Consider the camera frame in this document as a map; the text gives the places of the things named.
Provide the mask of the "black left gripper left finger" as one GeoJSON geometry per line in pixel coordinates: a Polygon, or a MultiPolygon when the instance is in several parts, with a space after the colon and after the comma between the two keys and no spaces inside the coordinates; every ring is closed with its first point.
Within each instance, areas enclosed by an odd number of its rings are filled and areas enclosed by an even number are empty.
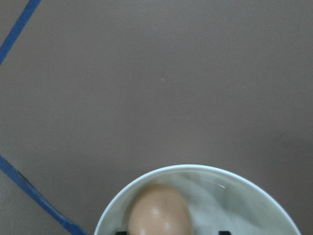
{"type": "Polygon", "coordinates": [[[118,231],[115,233],[115,235],[127,235],[127,231],[118,231]]]}

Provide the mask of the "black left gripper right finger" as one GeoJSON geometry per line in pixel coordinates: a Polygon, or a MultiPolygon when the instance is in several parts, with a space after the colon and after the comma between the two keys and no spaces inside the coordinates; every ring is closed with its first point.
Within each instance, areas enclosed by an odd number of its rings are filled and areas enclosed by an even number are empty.
{"type": "Polygon", "coordinates": [[[218,235],[231,235],[230,231],[219,231],[218,235]]]}

